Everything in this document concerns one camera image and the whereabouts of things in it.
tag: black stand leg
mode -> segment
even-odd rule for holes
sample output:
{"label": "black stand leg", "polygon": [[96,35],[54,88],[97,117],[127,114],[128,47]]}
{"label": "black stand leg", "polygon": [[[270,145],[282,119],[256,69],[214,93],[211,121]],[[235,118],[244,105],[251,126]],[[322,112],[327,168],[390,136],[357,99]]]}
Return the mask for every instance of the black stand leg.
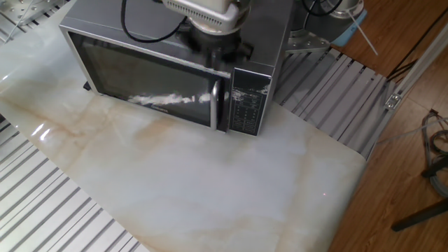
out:
{"label": "black stand leg", "polygon": [[443,214],[446,211],[448,211],[448,199],[444,199],[433,206],[427,207],[409,217],[399,220],[392,225],[392,230],[395,232],[404,230],[405,228],[416,225],[417,223],[426,221],[439,214]]}
{"label": "black stand leg", "polygon": [[448,167],[448,156],[445,156],[441,160],[435,162],[433,165],[429,167],[429,169],[424,171],[421,175],[425,178],[429,178],[435,176],[436,172],[440,171],[445,167]]}

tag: microwave door handle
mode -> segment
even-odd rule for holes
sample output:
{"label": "microwave door handle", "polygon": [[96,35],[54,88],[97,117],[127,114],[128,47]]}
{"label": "microwave door handle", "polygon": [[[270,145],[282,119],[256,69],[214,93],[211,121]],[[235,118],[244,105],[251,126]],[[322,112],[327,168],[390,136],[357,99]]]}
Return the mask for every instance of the microwave door handle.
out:
{"label": "microwave door handle", "polygon": [[221,83],[215,82],[210,94],[210,128],[216,130],[218,124],[218,93]]}

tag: silver microwave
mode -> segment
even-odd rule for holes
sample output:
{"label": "silver microwave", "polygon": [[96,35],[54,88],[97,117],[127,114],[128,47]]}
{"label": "silver microwave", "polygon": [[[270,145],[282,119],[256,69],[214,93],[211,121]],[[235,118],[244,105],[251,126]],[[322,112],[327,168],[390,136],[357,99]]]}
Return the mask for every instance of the silver microwave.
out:
{"label": "silver microwave", "polygon": [[[78,0],[60,24],[87,84],[104,95],[205,125],[260,132],[287,44],[293,0],[257,0],[230,34],[208,34],[188,20],[159,43],[130,39],[121,0]],[[158,38],[184,17],[152,0],[129,0],[129,33]]]}

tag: blue object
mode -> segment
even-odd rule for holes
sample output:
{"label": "blue object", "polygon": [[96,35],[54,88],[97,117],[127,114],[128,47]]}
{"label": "blue object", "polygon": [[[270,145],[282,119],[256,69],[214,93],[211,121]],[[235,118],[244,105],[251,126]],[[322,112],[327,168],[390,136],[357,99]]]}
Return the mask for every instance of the blue object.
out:
{"label": "blue object", "polygon": [[[363,12],[361,13],[361,15],[359,15],[359,17],[356,19],[356,21],[358,22],[358,24],[361,24],[365,17],[367,16],[367,11],[363,10]],[[336,45],[336,46],[345,46],[349,40],[351,39],[351,37],[353,36],[353,34],[355,34],[356,30],[358,29],[358,27],[356,26],[355,23],[351,24],[351,26],[344,31],[343,34],[341,34],[341,36],[338,36],[333,42],[331,42],[332,44]]]}

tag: marble countertop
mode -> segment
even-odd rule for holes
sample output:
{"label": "marble countertop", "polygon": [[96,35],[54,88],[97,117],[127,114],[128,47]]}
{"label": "marble countertop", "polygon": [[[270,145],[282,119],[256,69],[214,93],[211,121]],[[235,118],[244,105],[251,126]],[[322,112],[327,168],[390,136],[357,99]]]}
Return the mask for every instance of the marble countertop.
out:
{"label": "marble countertop", "polygon": [[94,96],[50,20],[0,49],[0,113],[155,252],[326,251],[365,167],[273,104],[259,137]]}

